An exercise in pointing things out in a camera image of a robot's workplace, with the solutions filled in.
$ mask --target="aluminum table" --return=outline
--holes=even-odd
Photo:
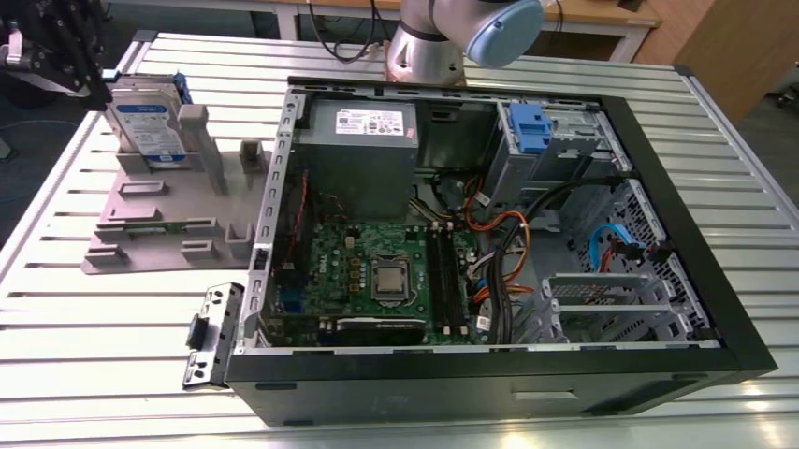
[[[159,34],[131,44],[121,68],[187,74],[210,134],[237,151],[243,138],[274,139],[287,76],[379,80],[381,58],[341,65],[315,43]],[[624,418],[267,428],[230,392],[182,391],[205,290],[246,272],[79,269],[119,168],[119,142],[91,112],[0,253],[0,445],[799,446],[799,213],[697,80],[666,66],[542,58],[469,64],[467,77],[629,98],[780,370]]]

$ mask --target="ram slot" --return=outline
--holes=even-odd
[[[445,290],[441,282],[439,235],[441,231],[438,229],[433,227],[427,229],[427,280],[434,309],[434,328],[438,332],[443,330],[446,325]]]
[[[443,274],[445,297],[447,301],[447,325],[454,335],[466,334],[466,319],[463,318],[463,298],[461,297],[461,282],[458,275],[458,255],[453,241],[453,231],[441,233],[439,263]]]

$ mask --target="wooden cabinet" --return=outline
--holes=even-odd
[[[686,65],[737,122],[799,59],[799,1],[650,0],[664,23],[634,61]]]

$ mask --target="blue drive latch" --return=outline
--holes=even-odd
[[[553,121],[540,105],[512,104],[512,126],[520,137],[520,151],[542,154],[553,141]]]

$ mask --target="motherboard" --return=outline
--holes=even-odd
[[[283,313],[265,317],[270,341],[473,344],[463,273],[474,253],[473,233],[451,224],[318,224],[307,286],[282,288]]]

